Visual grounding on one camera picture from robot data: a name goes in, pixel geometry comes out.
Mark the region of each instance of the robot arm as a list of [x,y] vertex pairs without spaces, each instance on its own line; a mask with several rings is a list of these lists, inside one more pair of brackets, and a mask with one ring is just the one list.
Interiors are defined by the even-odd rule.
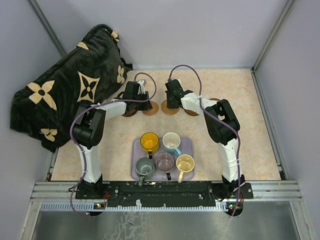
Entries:
[[[123,92],[123,99],[126,100],[146,100],[149,94],[145,91],[145,80],[138,82],[129,81]],[[81,105],[76,113],[78,116],[86,110],[90,105]],[[143,103],[118,101],[113,104],[97,107],[83,117],[81,117],[74,126],[73,135],[77,142],[83,148],[86,158],[86,174],[83,181],[95,184],[100,179],[102,174],[99,168],[98,144],[102,139],[105,121],[123,115],[132,109],[139,111],[149,110],[152,105],[149,101]],[[82,150],[77,146],[81,158],[82,173],[85,171],[85,162]]]
[[[168,108],[183,108],[199,115],[204,115],[208,133],[212,140],[219,145],[223,163],[222,180],[228,186],[230,192],[235,191],[238,188],[238,165],[236,157],[238,141],[235,134],[220,122],[204,114],[200,108],[200,97],[190,90],[184,91],[179,79],[169,79],[165,85],[167,88]],[[227,100],[214,101],[202,98],[202,107],[215,117],[224,116],[223,122],[233,127],[236,131],[240,130],[240,124]],[[241,185],[243,185],[245,183],[245,177],[242,172],[240,172],[240,175]]]

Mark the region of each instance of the teal mug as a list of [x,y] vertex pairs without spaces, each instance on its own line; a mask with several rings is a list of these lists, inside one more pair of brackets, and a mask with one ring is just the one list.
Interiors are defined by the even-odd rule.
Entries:
[[166,152],[178,156],[181,155],[181,151],[179,149],[181,139],[175,132],[166,133],[162,138],[162,143]]
[[140,158],[135,164],[135,173],[139,176],[139,187],[145,180],[151,179],[156,173],[156,166],[152,159],[148,157]]

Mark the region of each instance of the black blanket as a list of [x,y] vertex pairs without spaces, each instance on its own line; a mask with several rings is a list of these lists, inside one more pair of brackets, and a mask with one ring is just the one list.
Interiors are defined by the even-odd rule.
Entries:
[[132,70],[120,57],[118,41],[107,25],[92,28],[72,52],[15,93],[10,128],[40,140],[52,152],[68,142],[79,105],[102,103]]

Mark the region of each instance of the gray wall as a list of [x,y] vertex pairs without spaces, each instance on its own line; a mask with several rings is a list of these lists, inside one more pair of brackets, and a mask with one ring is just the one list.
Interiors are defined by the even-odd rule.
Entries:
[[38,0],[71,51],[97,24],[135,68],[252,67],[286,0]]
[[320,231],[320,1],[296,1],[258,77],[289,176]]
[[0,23],[0,238],[14,240],[49,152],[9,129],[11,100],[60,56],[27,1],[2,1]]

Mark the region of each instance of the table surface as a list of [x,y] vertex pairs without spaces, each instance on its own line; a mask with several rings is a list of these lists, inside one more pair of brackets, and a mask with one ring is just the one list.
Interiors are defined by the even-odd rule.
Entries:
[[[153,116],[138,112],[131,117],[116,116],[104,124],[103,137],[98,146],[100,170],[103,179],[110,181],[132,181],[130,161],[132,143],[144,133],[154,132],[160,138],[168,132],[188,137],[193,142],[195,172],[193,180],[221,180],[223,163],[218,145],[208,134],[205,118],[190,116],[180,109],[174,115],[161,110],[166,100],[166,86],[170,70],[130,71],[127,80],[135,74],[150,74],[157,83],[157,93],[152,101],[159,105]],[[240,167],[246,180],[280,180],[280,175],[270,143],[266,124],[249,69],[200,69],[202,96],[210,99],[227,99],[240,123],[241,139]],[[199,91],[199,82],[191,70],[176,69],[172,77],[181,79],[184,90]],[[146,79],[146,90],[151,96],[154,85],[147,76],[139,75],[138,80]],[[111,96],[117,96],[125,89]],[[81,176],[79,152],[72,141],[59,148],[53,169],[52,181],[74,181]]]

